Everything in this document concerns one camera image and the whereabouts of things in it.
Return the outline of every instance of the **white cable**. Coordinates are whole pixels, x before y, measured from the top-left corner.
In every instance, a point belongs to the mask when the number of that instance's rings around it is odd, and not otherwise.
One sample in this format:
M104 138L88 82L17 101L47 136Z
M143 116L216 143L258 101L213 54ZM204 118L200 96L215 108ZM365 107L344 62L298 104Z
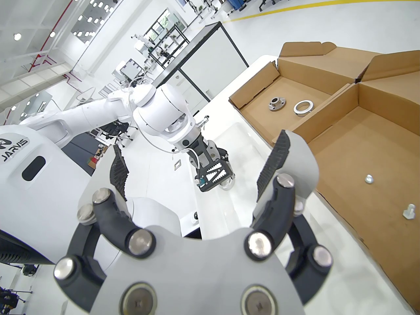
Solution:
M161 148L157 147L151 141L149 141L140 129L138 131L141 133L141 135L144 137L144 139L149 142L149 144L151 144L156 149L159 149L160 151L163 151L164 153L177 154L177 153L185 153L186 150L190 150L192 153L194 153L195 159L197 160L197 169L200 169L200 161L198 160L198 155L197 155L197 153L193 149L191 149L191 148L185 148L185 149L177 150L177 151L174 151L174 152L173 151L164 150L164 149L161 149Z

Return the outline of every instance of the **white table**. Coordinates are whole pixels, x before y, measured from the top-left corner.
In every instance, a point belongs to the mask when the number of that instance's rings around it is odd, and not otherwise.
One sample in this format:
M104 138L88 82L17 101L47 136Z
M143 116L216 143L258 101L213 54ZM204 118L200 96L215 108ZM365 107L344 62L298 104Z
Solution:
M257 198L256 181L271 152L267 143L231 106L228 98L268 62L277 57L264 55L231 82L196 116L210 116L203 135L228 151L237 176L228 192L220 188L201 193L194 185L203 239L229 234L249 226ZM383 271L362 250L340 219L311 194L304 212L318 242L334 257L334 266L320 292L306 305L306 314L405 315L413 314ZM276 251L285 264L292 250L287 238Z

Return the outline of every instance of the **small metal part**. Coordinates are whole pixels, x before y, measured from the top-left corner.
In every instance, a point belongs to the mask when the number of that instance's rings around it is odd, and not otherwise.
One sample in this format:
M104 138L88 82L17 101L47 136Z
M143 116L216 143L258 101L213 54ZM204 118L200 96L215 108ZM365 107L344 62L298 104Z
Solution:
M141 256L149 251L153 243L152 234L145 229L135 231L129 240L129 250L133 255Z
M181 167L181 160L179 159L177 162L175 162L174 164L174 170L176 171L178 168Z
M261 232L254 232L248 237L249 251L257 258L266 258L273 247L268 237Z
M372 177L370 174L368 174L368 175L366 176L366 178L365 178L365 182L366 182L367 184L372 184L374 181L375 181L375 180L373 179L373 177Z
M327 248L319 245L314 249L313 258L321 267L331 267L333 264L333 257Z
M300 110L300 108L302 108L304 106L307 106L307 105L309 105L308 108ZM305 116L306 114L311 112L312 109L314 109L314 102L312 102L309 99L305 99L303 101L300 101L297 104L295 104L294 107L293 107L293 111L297 116Z
M88 203L84 204L80 207L80 209L77 211L77 219L79 221L86 221L92 218L93 216L93 205Z
M273 97L268 105L270 111L279 111L286 104L286 99L284 97Z
M277 181L282 187L291 188L294 186L294 179L287 173L280 173L277 176Z
M71 258L62 258L54 267L54 277L58 280L67 279L73 272L75 264Z
M123 315L153 315L157 306L156 293L146 283L132 285L121 300Z
M242 295L242 315L274 315L277 304L274 296L264 286L253 285Z
M297 198L294 203L294 216L299 216L303 213L303 210L305 209L305 204L302 201L299 201Z
M407 220L412 220L412 219L414 219L415 217L416 217L416 213L414 212L414 210L416 209L416 206L414 205L414 204L412 204L412 203L410 203L409 205L408 205L408 208L407 209L405 209L403 212L402 212L402 216L404 216L405 217L405 219L407 219Z
M100 204L106 201L109 196L111 195L111 190L107 189L106 187L102 187L99 190L96 190L92 196L92 202L94 204Z

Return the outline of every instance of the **cardboard box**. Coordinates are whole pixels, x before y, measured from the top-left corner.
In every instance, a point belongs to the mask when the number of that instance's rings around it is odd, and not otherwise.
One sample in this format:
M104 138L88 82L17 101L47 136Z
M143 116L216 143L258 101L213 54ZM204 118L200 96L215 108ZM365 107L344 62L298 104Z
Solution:
M290 129L317 159L317 190L420 312L420 51L375 56ZM371 174L374 183L366 184ZM413 203L417 216L402 212Z
M282 129L290 129L302 119L293 112L296 103L310 99L315 109L322 106L343 86L358 81L377 54L330 42L285 43L278 67L268 63L230 96L230 102L273 146ZM286 104L273 112L268 104L276 96L284 97Z

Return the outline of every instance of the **bolt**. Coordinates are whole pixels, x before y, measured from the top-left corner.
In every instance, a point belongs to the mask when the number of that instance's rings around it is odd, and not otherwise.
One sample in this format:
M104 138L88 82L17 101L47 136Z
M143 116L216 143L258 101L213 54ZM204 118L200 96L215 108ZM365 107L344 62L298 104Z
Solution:
M58 280L67 279L75 268L71 258L62 258L54 267L54 277Z
M333 264L333 257L327 248L319 245L314 249L313 258L321 267L331 267Z
M86 221L89 220L93 216L93 214L93 205L90 203L84 204L77 211L77 219L79 221Z
M291 188L294 186L294 179L287 173L280 173L277 176L278 183L285 188Z
M153 236L148 230L139 229L135 231L129 240L129 250L135 256L144 255L148 252L153 243Z
M111 190L107 189L106 187L102 187L99 190L96 190L92 196L92 201L94 204L100 204L106 201L109 196L111 195Z
M248 247L250 252L258 258L266 258L272 250L270 240L261 232L254 232L249 235Z
M156 294L146 283L132 285L122 300L122 314L124 315L150 315L156 310Z
M372 183L374 182L373 177L372 177L370 174L368 174L368 175L366 176L365 181L366 181L366 183L368 183L368 184L372 184Z
M274 297L260 285L253 285L243 293L241 308L243 315L277 314Z

